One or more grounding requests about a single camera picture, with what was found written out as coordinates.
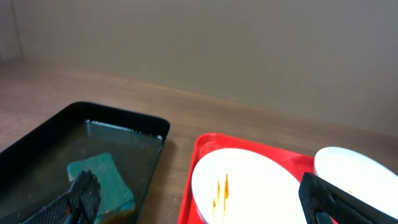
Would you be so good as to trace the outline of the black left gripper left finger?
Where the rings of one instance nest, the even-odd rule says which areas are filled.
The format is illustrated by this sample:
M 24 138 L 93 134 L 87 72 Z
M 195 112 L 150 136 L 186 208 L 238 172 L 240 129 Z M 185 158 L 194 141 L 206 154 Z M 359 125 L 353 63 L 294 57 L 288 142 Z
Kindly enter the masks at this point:
M 94 224 L 101 186 L 90 170 L 81 171 L 69 190 L 25 219 L 22 224 Z

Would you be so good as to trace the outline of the white plate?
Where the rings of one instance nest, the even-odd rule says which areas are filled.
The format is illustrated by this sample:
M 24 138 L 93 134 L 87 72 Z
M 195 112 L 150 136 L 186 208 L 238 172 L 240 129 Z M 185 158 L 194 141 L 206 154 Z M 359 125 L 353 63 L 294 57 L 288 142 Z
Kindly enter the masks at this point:
M 193 199 L 205 223 L 305 223 L 299 185 L 273 160 L 234 148 L 202 157 L 191 181 Z
M 342 147 L 325 147 L 315 154 L 314 172 L 368 205 L 397 218 L 397 175 L 377 161 Z

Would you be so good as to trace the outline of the green yellow sponge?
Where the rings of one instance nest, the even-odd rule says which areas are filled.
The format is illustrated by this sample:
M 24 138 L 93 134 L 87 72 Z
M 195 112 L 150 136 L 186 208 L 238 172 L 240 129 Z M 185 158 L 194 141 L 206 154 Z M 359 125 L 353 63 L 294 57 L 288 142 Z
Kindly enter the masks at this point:
M 82 170 L 90 170 L 97 177 L 101 186 L 101 203 L 94 221 L 95 224 L 123 223 L 135 214 L 134 195 L 121 177 L 111 154 L 103 153 L 69 163 L 67 165 L 69 180 L 74 180 Z

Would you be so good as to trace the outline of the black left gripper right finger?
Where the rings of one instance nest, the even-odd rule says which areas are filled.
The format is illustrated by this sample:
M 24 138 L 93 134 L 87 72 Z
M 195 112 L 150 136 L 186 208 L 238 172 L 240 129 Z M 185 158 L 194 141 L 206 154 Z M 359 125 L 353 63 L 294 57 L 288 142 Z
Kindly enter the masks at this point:
M 394 224 L 397 219 L 317 175 L 304 173 L 298 190 L 308 224 Z

